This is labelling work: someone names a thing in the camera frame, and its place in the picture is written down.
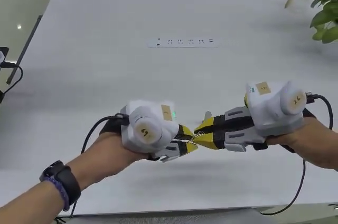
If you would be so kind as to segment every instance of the watch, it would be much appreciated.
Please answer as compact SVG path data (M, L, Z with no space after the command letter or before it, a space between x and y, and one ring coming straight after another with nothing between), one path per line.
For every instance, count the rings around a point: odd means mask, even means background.
M42 172L40 181L49 180L50 178L62 185L68 195L69 206L80 198L80 185L69 166L64 165L61 161L54 162Z

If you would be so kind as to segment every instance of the white table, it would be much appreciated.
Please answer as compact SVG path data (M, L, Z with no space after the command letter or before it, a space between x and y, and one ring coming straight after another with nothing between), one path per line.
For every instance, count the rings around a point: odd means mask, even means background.
M243 105L250 80L299 82L338 115L338 58L320 54L286 0L51 0L25 55L23 81L1 106L0 204L50 163L68 161L91 126L129 100L169 99L194 128ZM215 49L148 48L158 36L212 36ZM322 122L326 107L311 105ZM86 190L76 214L262 207L288 203L302 162L280 146L246 153L200 149L162 164L141 161ZM308 164L297 203L338 201L338 175Z

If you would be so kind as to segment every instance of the socket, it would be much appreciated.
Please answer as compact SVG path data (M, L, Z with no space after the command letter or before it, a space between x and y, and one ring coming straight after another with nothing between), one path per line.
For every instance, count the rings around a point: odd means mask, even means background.
M150 48L217 48L214 38L152 38L148 41Z

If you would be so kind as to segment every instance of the purple watch strap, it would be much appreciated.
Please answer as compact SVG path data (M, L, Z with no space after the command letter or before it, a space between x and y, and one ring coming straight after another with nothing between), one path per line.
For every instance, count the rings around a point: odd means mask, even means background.
M59 181L55 180L53 177L49 177L49 176L45 176L43 180L50 181L52 184L54 184L55 188L57 188L57 190L59 191L63 199L63 202L64 202L63 210L68 211L69 210L69 197L66 191L64 190L62 184Z

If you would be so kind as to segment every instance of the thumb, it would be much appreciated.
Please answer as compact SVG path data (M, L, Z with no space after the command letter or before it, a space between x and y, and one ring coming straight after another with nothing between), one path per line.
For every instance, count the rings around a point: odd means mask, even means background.
M287 145L288 140L286 135L281 135L281 136L269 136L266 139L266 143L268 145Z

